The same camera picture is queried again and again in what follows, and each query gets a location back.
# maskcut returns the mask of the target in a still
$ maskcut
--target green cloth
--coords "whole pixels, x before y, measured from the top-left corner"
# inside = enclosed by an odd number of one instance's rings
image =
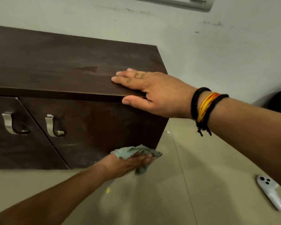
[[[139,152],[141,155],[147,155],[152,154],[152,156],[159,158],[162,156],[162,153],[159,151],[155,151],[154,149],[150,149],[144,145],[139,146],[131,146],[131,147],[122,147],[120,149],[116,149],[112,151],[110,154],[115,154],[118,158],[128,159],[132,155],[134,155],[136,152]],[[135,174],[140,175],[147,171],[149,165],[146,165],[144,167],[139,167],[135,170]]]

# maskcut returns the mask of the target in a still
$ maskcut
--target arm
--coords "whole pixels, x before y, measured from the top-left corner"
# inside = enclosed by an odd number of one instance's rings
[[[68,180],[0,212],[0,225],[59,225],[105,181],[121,177],[153,160],[152,155],[123,160],[110,154]]]
[[[175,77],[128,69],[117,72],[112,81],[147,93],[147,100],[127,96],[124,104],[164,117],[191,118],[197,88]],[[201,94],[198,108],[209,94]],[[281,113],[225,98],[212,111],[208,126],[281,185]]]

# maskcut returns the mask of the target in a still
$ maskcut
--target tiled floor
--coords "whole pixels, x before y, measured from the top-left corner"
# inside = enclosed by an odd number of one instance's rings
[[[64,224],[281,224],[255,184],[262,171],[193,121],[170,119],[157,150],[146,174],[105,183]],[[76,172],[0,170],[0,211]]]

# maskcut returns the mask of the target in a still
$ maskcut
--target door handle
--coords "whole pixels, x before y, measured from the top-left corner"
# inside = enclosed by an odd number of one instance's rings
[[[2,114],[4,125],[6,130],[11,134],[18,134],[18,135],[27,135],[30,131],[29,130],[21,130],[20,132],[16,132],[13,128],[13,113],[11,112],[4,112]]]
[[[54,132],[54,116],[51,114],[47,114],[47,117],[45,117],[46,119],[46,125],[47,125],[47,132],[49,134],[49,136],[63,136],[65,134],[64,131],[57,131],[57,134],[55,134]]]

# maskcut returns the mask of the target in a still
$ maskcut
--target white wall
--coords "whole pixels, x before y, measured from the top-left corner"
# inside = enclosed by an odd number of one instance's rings
[[[281,90],[281,0],[0,0],[0,25],[157,45],[170,75],[249,103]]]

